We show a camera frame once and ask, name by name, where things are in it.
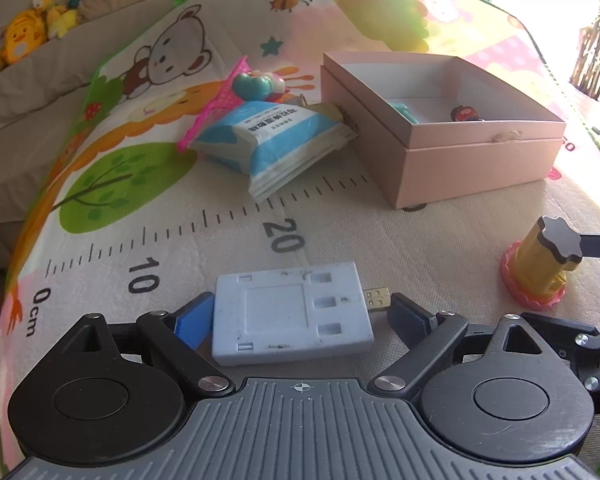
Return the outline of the black haired doll keychain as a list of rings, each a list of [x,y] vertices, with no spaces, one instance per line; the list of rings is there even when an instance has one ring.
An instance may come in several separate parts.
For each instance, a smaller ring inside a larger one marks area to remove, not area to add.
[[[472,107],[459,105],[450,111],[452,122],[483,122],[484,118]]]

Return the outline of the small yellow plush toy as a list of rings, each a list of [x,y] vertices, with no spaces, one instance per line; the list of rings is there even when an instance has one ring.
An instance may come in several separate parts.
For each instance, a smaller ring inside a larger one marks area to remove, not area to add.
[[[32,0],[35,14],[45,23],[47,39],[61,39],[70,30],[82,23],[76,9],[68,9],[54,0]]]

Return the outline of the pink cardboard box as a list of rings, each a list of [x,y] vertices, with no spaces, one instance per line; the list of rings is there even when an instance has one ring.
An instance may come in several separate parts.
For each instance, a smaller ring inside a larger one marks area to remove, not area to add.
[[[457,56],[326,53],[320,79],[323,101],[341,110],[356,156],[396,208],[543,180],[562,147],[562,118]],[[484,121],[452,122],[459,105]]]

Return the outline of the white power adapter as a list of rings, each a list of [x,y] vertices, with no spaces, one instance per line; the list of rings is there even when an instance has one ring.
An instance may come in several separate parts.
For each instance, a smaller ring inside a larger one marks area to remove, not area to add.
[[[389,306],[389,289],[365,289],[354,262],[223,274],[212,358],[229,367],[363,353],[374,343],[370,314]]]

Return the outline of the teal round toy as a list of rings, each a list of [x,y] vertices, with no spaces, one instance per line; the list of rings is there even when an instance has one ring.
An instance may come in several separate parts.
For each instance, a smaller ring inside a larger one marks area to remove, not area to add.
[[[286,92],[281,76],[274,73],[245,72],[236,75],[232,90],[244,101],[276,101]]]

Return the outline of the blue white tissue pack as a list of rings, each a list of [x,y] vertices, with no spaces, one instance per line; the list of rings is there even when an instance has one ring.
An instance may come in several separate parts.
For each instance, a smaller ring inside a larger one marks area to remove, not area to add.
[[[249,178],[263,202],[355,132],[338,120],[294,104],[248,101],[203,128],[190,146]]]

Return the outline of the yellow cup toy pink base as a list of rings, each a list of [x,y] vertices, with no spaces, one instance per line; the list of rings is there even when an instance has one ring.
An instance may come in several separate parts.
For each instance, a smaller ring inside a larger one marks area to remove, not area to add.
[[[562,301],[567,273],[582,259],[581,235],[563,218],[542,216],[502,255],[501,278],[521,307],[544,311]]]

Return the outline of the teal plastic toy tool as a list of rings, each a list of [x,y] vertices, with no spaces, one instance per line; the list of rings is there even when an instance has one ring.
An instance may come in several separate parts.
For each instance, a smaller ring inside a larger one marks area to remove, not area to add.
[[[408,108],[405,103],[402,102],[390,102],[391,107],[404,117],[410,124],[418,125],[419,120],[415,117],[413,112]]]

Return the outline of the yellow duck plush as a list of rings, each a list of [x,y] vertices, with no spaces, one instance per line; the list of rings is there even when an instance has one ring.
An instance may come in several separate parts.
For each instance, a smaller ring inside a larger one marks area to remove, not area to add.
[[[46,27],[35,10],[24,10],[8,24],[4,31],[2,58],[12,65],[25,58],[47,41]]]

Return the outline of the beige covered sofa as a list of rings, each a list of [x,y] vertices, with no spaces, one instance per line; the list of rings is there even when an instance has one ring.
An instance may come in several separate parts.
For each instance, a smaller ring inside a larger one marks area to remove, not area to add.
[[[0,243],[13,248],[98,66],[180,0],[144,0],[52,40],[0,73]]]

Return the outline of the cartoon play mat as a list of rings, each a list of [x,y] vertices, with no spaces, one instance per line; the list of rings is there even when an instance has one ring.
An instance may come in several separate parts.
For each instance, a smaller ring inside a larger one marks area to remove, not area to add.
[[[0,318],[0,447],[21,460],[7,403],[81,314],[116,322],[176,307],[223,273],[351,260],[364,281],[480,320],[513,307],[500,252],[541,214],[600,228],[600,150],[521,22],[483,0],[185,0],[206,29],[207,67],[127,99],[135,52],[177,10],[143,6],[97,70],[24,220]],[[500,82],[562,128],[500,127],[468,146],[431,131],[428,155],[368,126],[279,191],[251,199],[241,174],[176,144],[246,58],[294,96],[322,100],[325,54],[465,60],[462,100],[484,110]]]

